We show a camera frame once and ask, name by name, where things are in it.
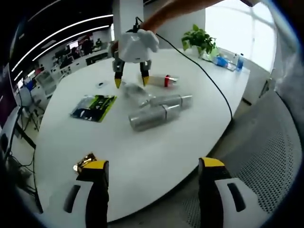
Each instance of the small item on table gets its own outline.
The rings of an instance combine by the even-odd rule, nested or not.
[[[157,96],[150,99],[151,106],[158,105],[180,105],[182,109],[189,108],[192,104],[192,95],[169,95],[169,96]]]
[[[89,153],[86,157],[84,157],[83,159],[81,159],[80,162],[78,162],[77,164],[75,164],[73,166],[73,170],[75,172],[77,172],[78,174],[81,173],[81,170],[87,165],[89,164],[90,162],[94,162],[96,161],[97,158],[95,157],[95,155],[91,152]]]
[[[111,109],[116,96],[85,96],[72,111],[73,118],[102,122],[105,115]]]
[[[103,82],[97,83],[97,84],[96,84],[96,87],[97,87],[98,89],[100,89],[100,88],[104,87],[105,85],[107,85],[107,82],[106,82],[106,81],[103,81]]]
[[[238,61],[237,61],[237,71],[241,71],[242,68],[243,68],[243,65],[244,65],[244,55],[241,54],[241,55],[238,57]]]
[[[129,121],[135,131],[144,131],[177,118],[180,112],[181,107],[179,105],[159,105],[129,115]]]
[[[143,88],[134,83],[125,83],[122,82],[124,93],[130,97],[133,101],[135,101],[136,105],[140,108],[145,107],[149,104],[151,98],[155,97],[148,92],[146,92]]]
[[[228,66],[228,61],[224,58],[224,57],[221,57],[221,56],[216,56],[213,58],[213,63],[217,66],[220,66],[220,67],[227,67]]]
[[[179,78],[171,75],[152,75],[149,78],[149,85],[160,87],[173,87],[177,84]]]

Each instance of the blue bottle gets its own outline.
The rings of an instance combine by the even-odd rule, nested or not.
[[[237,61],[237,71],[241,71],[244,65],[244,55],[241,54]]]

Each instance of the window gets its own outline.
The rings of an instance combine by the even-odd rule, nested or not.
[[[114,23],[111,25],[111,41],[115,40],[115,35],[114,35]]]
[[[276,53],[276,30],[263,3],[248,7],[226,0],[206,9],[206,31],[217,46],[244,57],[271,72]]]

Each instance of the green and black package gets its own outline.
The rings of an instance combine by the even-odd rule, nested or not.
[[[112,107],[116,96],[85,96],[72,111],[71,116],[78,119],[102,122]]]

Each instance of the gold object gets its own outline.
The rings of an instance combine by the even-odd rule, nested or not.
[[[146,84],[148,84],[148,81],[149,81],[149,76],[144,76],[142,77],[142,83],[143,83],[143,86],[146,86]]]
[[[122,80],[120,78],[115,78],[115,85],[116,85],[117,89],[119,89],[121,82],[122,82]]]
[[[91,152],[86,157],[84,157],[80,162],[73,166],[73,170],[76,171],[78,174],[81,173],[82,169],[89,163],[97,161],[95,155]]]

